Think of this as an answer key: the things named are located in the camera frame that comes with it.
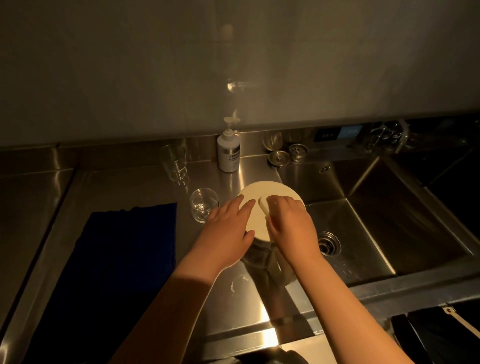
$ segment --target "clear glass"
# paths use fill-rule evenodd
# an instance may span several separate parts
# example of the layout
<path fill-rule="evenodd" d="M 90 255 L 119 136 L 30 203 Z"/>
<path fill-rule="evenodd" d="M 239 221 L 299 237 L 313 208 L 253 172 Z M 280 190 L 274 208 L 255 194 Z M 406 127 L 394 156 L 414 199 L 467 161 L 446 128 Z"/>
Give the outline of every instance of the clear glass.
<path fill-rule="evenodd" d="M 160 149 L 160 160 L 168 178 L 178 183 L 188 179 L 185 148 L 168 144 Z"/>
<path fill-rule="evenodd" d="M 210 188 L 199 188 L 190 196 L 190 207 L 193 218 L 205 224 L 214 207 L 218 207 L 218 196 Z"/>

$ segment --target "person's left hand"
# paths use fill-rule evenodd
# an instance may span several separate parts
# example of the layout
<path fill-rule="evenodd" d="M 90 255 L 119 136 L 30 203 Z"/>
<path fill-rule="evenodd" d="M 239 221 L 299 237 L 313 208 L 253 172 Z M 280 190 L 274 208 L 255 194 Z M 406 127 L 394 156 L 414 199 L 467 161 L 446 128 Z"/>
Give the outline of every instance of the person's left hand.
<path fill-rule="evenodd" d="M 243 198 L 241 194 L 212 210 L 192 250 L 185 257 L 184 260 L 195 261 L 197 273 L 203 273 L 202 278 L 215 280 L 222 270 L 238 262 L 252 244 L 255 231 L 245 233 L 245 227 L 255 200 L 239 209 Z"/>

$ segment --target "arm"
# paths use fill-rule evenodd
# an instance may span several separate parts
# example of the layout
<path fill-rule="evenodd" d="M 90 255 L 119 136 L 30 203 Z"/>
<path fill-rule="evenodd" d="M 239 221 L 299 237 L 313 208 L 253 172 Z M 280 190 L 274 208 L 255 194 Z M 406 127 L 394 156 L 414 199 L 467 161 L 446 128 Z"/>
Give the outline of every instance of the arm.
<path fill-rule="evenodd" d="M 217 276 L 234 265 L 253 242 L 245 234 L 255 200 L 240 210 L 243 196 L 215 208 L 192 250 L 152 301 L 110 360 L 119 363 L 181 363 L 193 327 Z"/>
<path fill-rule="evenodd" d="M 413 364 L 323 258 L 303 203 L 280 196 L 267 201 L 270 235 L 307 293 L 336 360 L 341 364 Z"/>

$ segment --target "metal counter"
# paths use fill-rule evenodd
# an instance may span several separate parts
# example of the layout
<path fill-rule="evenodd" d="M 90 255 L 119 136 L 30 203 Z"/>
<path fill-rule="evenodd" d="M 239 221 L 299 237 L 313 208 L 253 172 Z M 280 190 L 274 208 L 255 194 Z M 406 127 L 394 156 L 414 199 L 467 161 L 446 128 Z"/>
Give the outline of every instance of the metal counter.
<path fill-rule="evenodd" d="M 334 154 L 334 151 L 322 152 L 325 160 L 333 160 Z M 471 256 L 437 269 L 365 283 L 351 290 L 379 319 L 477 296 L 480 292 L 478 242 L 428 191 L 404 175 L 391 160 L 385 159 L 385 163 L 439 219 L 446 221 L 455 236 L 466 242 Z M 189 162 L 187 169 L 187 186 L 170 181 L 160 166 L 77 171 L 8 326 L 0 347 L 0 362 L 21 362 L 61 271 L 92 212 L 177 202 L 176 253 L 179 261 L 202 229 L 202 224 L 191 216 L 189 206 L 189 196 L 195 189 L 209 187 L 217 192 L 223 203 L 250 183 L 282 182 L 277 169 L 268 165 L 265 154 L 242 157 L 240 168 L 234 173 L 223 173 L 215 161 Z M 271 281 L 266 271 L 240 261 L 216 280 L 193 331 L 185 362 L 225 358 L 300 340 L 322 331 L 297 281 L 280 287 Z"/>
<path fill-rule="evenodd" d="M 0 328 L 7 324 L 71 175 L 71 170 L 59 170 L 0 177 Z"/>

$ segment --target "white bottle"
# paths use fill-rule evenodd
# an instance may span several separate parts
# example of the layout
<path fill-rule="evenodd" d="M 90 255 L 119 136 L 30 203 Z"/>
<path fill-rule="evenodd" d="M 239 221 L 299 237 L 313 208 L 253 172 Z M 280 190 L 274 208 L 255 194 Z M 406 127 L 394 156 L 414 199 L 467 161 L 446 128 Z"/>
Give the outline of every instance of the white bottle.
<path fill-rule="evenodd" d="M 227 173 L 236 171 L 240 165 L 240 137 L 235 135 L 232 125 L 240 121 L 239 118 L 225 117 L 227 129 L 216 140 L 218 167 Z"/>

